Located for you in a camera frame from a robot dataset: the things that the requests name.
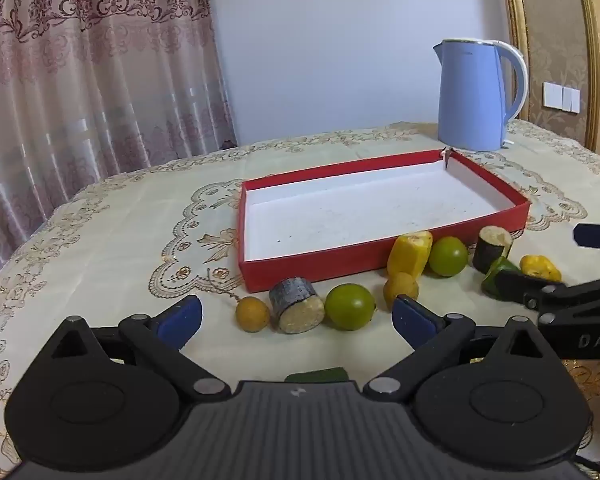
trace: yellow vegetable piece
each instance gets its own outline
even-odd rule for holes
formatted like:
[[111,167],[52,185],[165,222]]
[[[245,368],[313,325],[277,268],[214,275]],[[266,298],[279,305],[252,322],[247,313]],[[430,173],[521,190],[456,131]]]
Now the yellow vegetable piece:
[[235,307],[235,320],[245,332],[259,332],[269,324],[269,307],[254,296],[238,301]]
[[432,245],[433,235],[429,231],[398,236],[386,263],[386,271],[389,276],[398,272],[406,272],[414,280],[417,280],[427,265]]
[[527,276],[535,276],[536,278],[543,278],[552,282],[560,282],[562,280],[562,273],[546,256],[535,254],[522,256],[520,270]]
[[389,312],[394,307],[394,301],[398,294],[405,294],[412,300],[417,300],[419,292],[420,287],[418,286],[418,282],[406,272],[398,272],[390,276],[382,289],[382,295],[384,296],[384,301]]

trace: wall switch panel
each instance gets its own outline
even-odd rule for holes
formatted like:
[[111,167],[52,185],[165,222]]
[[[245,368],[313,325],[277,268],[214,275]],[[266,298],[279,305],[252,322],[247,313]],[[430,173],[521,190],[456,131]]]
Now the wall switch panel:
[[562,110],[562,94],[562,86],[546,81],[542,84],[542,101],[545,107]]
[[571,89],[571,111],[575,114],[580,113],[580,90]]
[[571,88],[562,87],[562,106],[563,112],[571,112]]

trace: red box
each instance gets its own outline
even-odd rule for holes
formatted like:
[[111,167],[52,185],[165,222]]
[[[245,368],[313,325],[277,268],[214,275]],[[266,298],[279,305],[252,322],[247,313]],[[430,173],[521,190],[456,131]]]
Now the red box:
[[[487,225],[523,230],[529,206],[509,184],[453,150],[367,158],[265,176],[242,183],[238,265],[249,292],[269,290],[295,276],[319,282],[385,267],[395,239],[404,232],[427,229],[434,240],[456,236],[470,245]],[[482,214],[473,217],[474,209]],[[249,214],[255,223],[247,228]],[[468,218],[440,225],[440,215]],[[421,226],[429,221],[432,226]],[[391,236],[359,243],[335,241],[391,230]]]

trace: curtain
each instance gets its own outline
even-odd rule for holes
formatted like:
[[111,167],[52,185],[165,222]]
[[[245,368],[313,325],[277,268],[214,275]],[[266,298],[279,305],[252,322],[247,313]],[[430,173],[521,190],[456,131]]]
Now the curtain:
[[87,184],[223,145],[208,0],[0,0],[0,268]]

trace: blue electric kettle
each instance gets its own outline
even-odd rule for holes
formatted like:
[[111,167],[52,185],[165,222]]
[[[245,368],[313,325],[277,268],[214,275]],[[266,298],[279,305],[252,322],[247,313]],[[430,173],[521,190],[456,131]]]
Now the blue electric kettle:
[[[499,150],[505,125],[515,117],[529,90],[522,53],[503,41],[451,39],[433,47],[442,65],[438,139],[475,152]],[[500,57],[508,59],[518,79],[518,92],[507,109]]]

